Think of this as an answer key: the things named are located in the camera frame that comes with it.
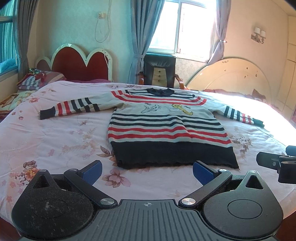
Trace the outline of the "grey-blue window curtain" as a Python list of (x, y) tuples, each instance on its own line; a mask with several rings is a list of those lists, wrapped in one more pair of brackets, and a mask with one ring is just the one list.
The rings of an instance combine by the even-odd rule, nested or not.
[(221, 60), (224, 56), (224, 44), (226, 43), (226, 32), (228, 20), (231, 11), (231, 0), (218, 0), (216, 1), (216, 33), (218, 37), (217, 45), (214, 49), (208, 65), (214, 64)]
[(157, 28), (164, 3), (162, 0), (130, 2), (133, 47), (133, 59), (128, 76), (130, 84), (138, 83), (138, 74), (144, 69), (144, 57)]

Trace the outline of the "striped knit sweater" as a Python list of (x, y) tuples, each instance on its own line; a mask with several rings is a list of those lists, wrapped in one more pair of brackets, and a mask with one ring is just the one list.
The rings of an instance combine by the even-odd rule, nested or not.
[(215, 114), (249, 125), (263, 122), (221, 102), (172, 89), (112, 90), (59, 102), (40, 119), (112, 109), (107, 137), (121, 168), (207, 165), (238, 168), (232, 143)]

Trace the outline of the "magenta pillow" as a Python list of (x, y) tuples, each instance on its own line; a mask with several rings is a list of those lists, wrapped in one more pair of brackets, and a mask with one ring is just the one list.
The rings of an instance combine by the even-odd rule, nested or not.
[(106, 79), (93, 79), (93, 80), (69, 80), (69, 79), (67, 79), (67, 81), (73, 82), (73, 83), (110, 83), (110, 81), (106, 80)]

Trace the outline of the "grey far-left curtain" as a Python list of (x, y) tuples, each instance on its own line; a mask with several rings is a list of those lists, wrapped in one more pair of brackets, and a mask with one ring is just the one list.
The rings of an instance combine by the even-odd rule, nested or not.
[(14, 6), (14, 38), (18, 58), (18, 79), (21, 80), (29, 71), (27, 57), (29, 38), (38, 0), (15, 1)]

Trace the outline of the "grey-blue left window curtain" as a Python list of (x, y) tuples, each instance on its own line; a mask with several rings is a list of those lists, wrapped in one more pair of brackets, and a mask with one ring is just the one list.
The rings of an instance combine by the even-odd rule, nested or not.
[(162, 0), (130, 2), (133, 47), (133, 59), (128, 76), (130, 84), (138, 83), (138, 74), (144, 69), (144, 57), (157, 28), (164, 3)]

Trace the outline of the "far-left window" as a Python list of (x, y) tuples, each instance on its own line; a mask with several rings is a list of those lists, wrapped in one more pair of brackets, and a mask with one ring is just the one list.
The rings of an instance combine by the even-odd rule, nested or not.
[(1, 75), (16, 69), (18, 65), (13, 24), (14, 13), (15, 1), (8, 1), (1, 9)]

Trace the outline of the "cream round headboard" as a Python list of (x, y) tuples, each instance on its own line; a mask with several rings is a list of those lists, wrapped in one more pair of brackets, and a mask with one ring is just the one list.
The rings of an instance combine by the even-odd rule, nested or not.
[(256, 90), (271, 103), (269, 81), (259, 67), (241, 58), (226, 58), (201, 69), (188, 82), (190, 90), (222, 89), (241, 94)]

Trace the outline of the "striped folded pillow stack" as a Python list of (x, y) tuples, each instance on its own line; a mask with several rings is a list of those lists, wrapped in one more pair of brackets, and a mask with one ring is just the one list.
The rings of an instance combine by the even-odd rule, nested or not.
[(29, 69), (29, 73), (16, 85), (20, 90), (39, 90), (47, 84), (60, 80), (66, 80), (66, 77), (62, 73), (31, 68)]

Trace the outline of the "grey-blue right window curtain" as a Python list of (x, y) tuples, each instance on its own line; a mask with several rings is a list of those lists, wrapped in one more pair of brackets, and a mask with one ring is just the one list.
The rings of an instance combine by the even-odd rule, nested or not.
[(224, 56), (224, 44), (226, 43), (226, 32), (228, 20), (231, 11), (231, 0), (218, 0), (216, 1), (216, 33), (218, 37), (217, 45), (214, 49), (208, 65), (214, 64), (221, 60)]

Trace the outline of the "red heart-shaped headboard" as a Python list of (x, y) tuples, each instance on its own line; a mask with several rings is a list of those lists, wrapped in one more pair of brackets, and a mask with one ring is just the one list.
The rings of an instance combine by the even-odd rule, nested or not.
[(112, 82), (112, 57), (105, 50), (96, 48), (89, 54), (75, 44), (63, 44), (52, 57), (41, 56), (35, 67), (43, 71), (62, 73), (67, 80), (90, 81), (103, 79)]

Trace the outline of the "twin wall lamp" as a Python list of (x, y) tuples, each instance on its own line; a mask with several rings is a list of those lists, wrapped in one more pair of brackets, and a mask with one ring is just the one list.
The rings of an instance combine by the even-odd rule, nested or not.
[(257, 43), (263, 44), (266, 39), (266, 31), (261, 30), (259, 27), (255, 27), (253, 34), (251, 34), (251, 39)]

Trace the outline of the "window with white frame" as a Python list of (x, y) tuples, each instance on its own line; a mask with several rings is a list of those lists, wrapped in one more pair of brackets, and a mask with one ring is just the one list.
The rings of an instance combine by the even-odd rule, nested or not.
[(216, 1), (165, 1), (148, 51), (206, 63), (215, 25)]

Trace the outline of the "cream wardrobe doors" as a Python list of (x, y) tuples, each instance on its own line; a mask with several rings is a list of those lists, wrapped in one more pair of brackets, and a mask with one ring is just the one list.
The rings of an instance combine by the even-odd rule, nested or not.
[(295, 118), (295, 45), (295, 16), (288, 16), (287, 57), (274, 102), (275, 107), (288, 121)]

